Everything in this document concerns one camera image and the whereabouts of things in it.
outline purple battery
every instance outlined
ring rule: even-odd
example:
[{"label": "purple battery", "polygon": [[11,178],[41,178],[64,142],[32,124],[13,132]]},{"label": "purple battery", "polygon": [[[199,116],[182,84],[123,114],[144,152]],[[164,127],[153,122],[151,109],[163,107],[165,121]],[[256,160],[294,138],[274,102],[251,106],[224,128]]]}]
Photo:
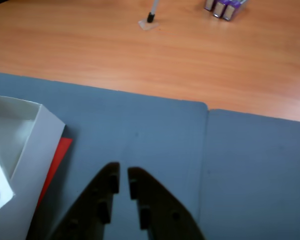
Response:
[{"label": "purple battery", "polygon": [[212,11],[216,5],[217,0],[206,0],[204,4],[204,9]]},{"label": "purple battery", "polygon": [[213,11],[213,15],[217,18],[221,18],[224,14],[226,7],[229,3],[231,3],[232,0],[219,0],[215,4],[215,8]]},{"label": "purple battery", "polygon": [[248,0],[234,0],[229,3],[223,14],[223,18],[227,21],[233,19],[242,9],[245,8]]}]

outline wooden table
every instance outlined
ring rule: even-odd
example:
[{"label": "wooden table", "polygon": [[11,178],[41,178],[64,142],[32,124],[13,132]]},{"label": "wooden table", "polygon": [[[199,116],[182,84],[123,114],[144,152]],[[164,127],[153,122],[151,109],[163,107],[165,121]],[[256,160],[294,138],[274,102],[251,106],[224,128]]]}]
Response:
[{"label": "wooden table", "polygon": [[9,0],[0,72],[300,121],[300,0],[250,0],[233,22],[201,0]]}]

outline marker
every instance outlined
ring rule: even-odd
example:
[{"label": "marker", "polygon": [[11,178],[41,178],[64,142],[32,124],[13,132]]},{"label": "marker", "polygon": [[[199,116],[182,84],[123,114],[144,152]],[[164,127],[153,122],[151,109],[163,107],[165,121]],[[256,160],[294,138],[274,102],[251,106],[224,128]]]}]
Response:
[{"label": "marker", "polygon": [[212,11],[214,9],[215,5],[216,5],[216,0],[206,0],[204,9],[206,9],[208,11]]},{"label": "marker", "polygon": [[219,0],[216,2],[213,16],[217,18],[221,18],[222,15],[224,14],[226,7],[229,3],[231,3],[232,0]]},{"label": "marker", "polygon": [[229,3],[223,14],[223,18],[227,21],[233,19],[242,9],[245,8],[248,0],[235,0]]},{"label": "marker", "polygon": [[149,12],[149,15],[146,19],[147,23],[152,23],[154,21],[158,3],[159,3],[159,0],[154,0],[152,8],[151,8],[151,12]]}]

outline white box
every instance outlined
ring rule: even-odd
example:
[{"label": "white box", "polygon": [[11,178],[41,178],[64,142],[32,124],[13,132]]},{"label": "white box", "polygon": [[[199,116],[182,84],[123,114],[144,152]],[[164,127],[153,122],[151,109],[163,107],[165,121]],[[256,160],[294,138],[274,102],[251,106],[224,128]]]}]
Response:
[{"label": "white box", "polygon": [[0,163],[14,192],[0,240],[25,240],[65,124],[42,104],[0,96]]}]

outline open white box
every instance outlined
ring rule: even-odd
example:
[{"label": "open white box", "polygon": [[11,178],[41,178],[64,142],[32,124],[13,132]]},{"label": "open white box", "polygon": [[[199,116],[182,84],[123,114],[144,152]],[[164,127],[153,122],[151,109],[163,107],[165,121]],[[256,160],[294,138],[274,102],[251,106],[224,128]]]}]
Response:
[{"label": "open white box", "polygon": [[14,192],[0,209],[0,240],[26,239],[64,127],[42,104],[0,96],[0,164]]}]

